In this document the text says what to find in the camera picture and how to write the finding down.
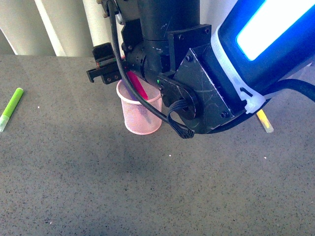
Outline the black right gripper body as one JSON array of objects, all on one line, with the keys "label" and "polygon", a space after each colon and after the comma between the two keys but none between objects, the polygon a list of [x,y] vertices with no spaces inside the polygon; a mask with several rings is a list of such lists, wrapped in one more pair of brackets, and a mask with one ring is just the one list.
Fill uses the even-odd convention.
[{"label": "black right gripper body", "polygon": [[126,21],[118,42],[116,19],[110,19],[112,43],[93,48],[97,67],[117,68],[123,78],[133,72],[150,85],[159,85],[162,74],[162,23],[155,18],[137,18]]}]

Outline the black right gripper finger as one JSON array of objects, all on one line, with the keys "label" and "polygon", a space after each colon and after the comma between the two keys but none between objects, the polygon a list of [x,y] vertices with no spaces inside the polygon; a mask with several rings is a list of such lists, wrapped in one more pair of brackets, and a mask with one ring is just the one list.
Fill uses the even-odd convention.
[{"label": "black right gripper finger", "polygon": [[104,84],[110,84],[121,79],[117,68],[99,67],[87,71],[87,76],[91,83],[95,82],[96,77],[101,77]]}]

